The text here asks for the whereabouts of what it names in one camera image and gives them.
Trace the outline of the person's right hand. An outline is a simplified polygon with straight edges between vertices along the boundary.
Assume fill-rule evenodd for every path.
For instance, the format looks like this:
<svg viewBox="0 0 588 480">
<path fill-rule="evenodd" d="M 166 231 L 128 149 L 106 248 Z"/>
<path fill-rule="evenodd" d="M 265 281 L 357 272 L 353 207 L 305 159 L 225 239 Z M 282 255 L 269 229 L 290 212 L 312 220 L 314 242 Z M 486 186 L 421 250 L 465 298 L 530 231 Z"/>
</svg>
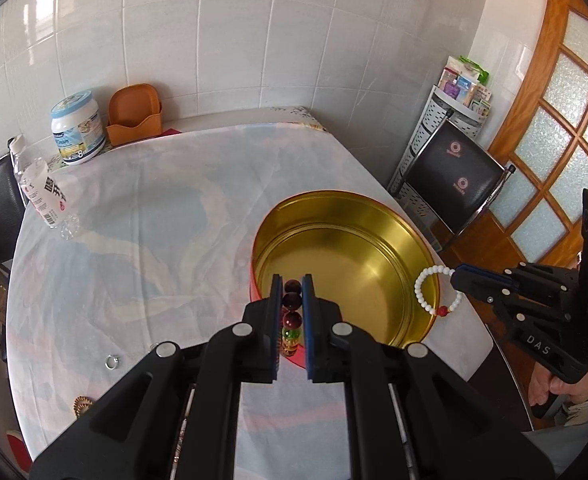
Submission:
<svg viewBox="0 0 588 480">
<path fill-rule="evenodd" d="M 588 372 L 575 384 L 567 384 L 541 364 L 534 364 L 528 386 L 529 405 L 544 405 L 550 394 L 568 396 L 573 404 L 588 401 Z"/>
</svg>

